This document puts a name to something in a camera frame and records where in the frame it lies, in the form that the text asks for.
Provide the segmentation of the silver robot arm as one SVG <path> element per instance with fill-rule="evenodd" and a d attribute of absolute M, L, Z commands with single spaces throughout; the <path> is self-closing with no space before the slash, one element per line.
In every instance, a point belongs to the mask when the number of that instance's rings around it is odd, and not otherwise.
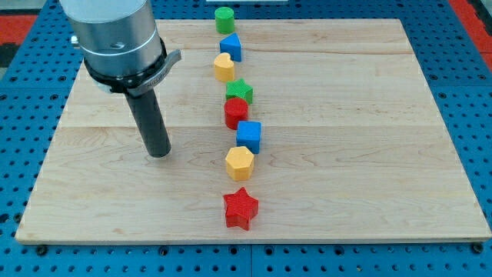
<path fill-rule="evenodd" d="M 168 53 L 149 0 L 61 0 L 90 76 L 134 97 L 160 83 L 181 52 Z"/>

